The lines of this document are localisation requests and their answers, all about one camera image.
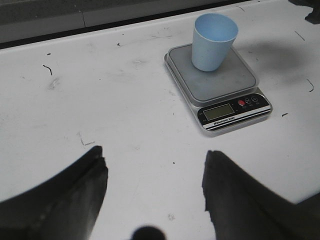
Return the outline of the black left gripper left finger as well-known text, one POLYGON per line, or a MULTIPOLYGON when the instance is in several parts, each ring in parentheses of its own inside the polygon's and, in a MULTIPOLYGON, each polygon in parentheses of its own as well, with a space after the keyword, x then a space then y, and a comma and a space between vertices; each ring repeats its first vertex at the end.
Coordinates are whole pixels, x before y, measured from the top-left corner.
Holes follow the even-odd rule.
POLYGON ((102 207, 108 168, 92 147, 44 183, 0 204, 2 240, 88 240, 102 207))

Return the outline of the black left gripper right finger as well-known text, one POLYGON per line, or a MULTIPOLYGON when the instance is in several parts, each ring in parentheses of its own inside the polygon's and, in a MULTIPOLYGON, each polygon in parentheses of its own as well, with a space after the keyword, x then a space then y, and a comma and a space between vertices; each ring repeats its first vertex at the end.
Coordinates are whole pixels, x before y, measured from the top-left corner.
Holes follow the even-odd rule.
POLYGON ((291 203, 221 151, 207 152, 202 190, 217 240, 320 238, 319 194, 291 203))

